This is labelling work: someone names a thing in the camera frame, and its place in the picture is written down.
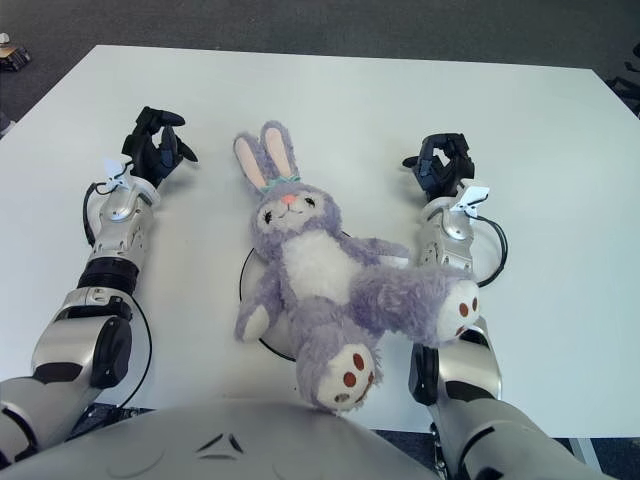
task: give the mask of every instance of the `white table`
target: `white table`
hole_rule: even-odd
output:
[[[98,46],[0,142],[0,378],[29,374],[40,333],[89,253],[84,190],[119,155],[144,105],[183,115],[199,156],[162,185],[136,296],[154,359],[133,404],[212,397],[296,399],[293,364],[232,338],[252,197],[234,135],[290,128],[303,179],[332,193],[352,235],[413,248],[424,197],[400,161],[431,133],[463,132],[482,213],[511,246],[483,291],[504,399],[554,436],[640,436],[636,216],[640,122],[587,70]],[[480,276],[497,243],[479,234]],[[131,374],[146,355],[134,321]],[[410,343],[382,342],[383,385],[349,414],[372,428],[424,431],[407,390]]]

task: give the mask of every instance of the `paw pad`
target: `paw pad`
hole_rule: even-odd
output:
[[[318,386],[318,400],[331,410],[348,410],[361,402],[375,380],[375,361],[362,344],[345,345],[328,364]]]
[[[438,341],[446,342],[462,335],[478,319],[478,307],[478,286],[474,282],[463,280],[455,285],[438,315]]]

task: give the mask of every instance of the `purple plush rabbit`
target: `purple plush rabbit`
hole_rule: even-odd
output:
[[[235,335],[256,341],[285,312],[305,400],[332,411],[361,404],[381,379],[376,344],[387,330],[437,347],[478,318],[478,286],[468,273],[402,268],[405,247],[342,233],[331,196],[300,182],[282,125],[266,123],[260,140],[239,135],[234,151],[263,197],[251,234],[269,262],[240,305]]]

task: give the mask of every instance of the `pink nose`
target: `pink nose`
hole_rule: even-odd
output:
[[[295,201],[296,201],[296,198],[297,198],[297,197],[296,197],[295,195],[291,195],[291,194],[289,194],[289,195],[285,195],[284,197],[282,197],[282,198],[280,199],[280,201],[281,201],[282,203],[284,203],[285,205],[291,205],[293,202],[295,202]]]

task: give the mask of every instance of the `pink inner ear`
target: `pink inner ear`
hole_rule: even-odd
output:
[[[267,143],[267,152],[269,152],[273,162],[276,164],[280,175],[290,177],[291,167],[289,166],[289,160],[287,160],[287,151],[284,148],[282,133],[277,128],[268,128],[264,138]]]
[[[267,182],[264,181],[264,177],[258,167],[258,162],[256,161],[247,141],[244,138],[236,140],[234,150],[236,152],[236,157],[238,157],[238,162],[240,162],[240,166],[242,167],[242,170],[244,170],[249,181],[257,188],[265,187]]]

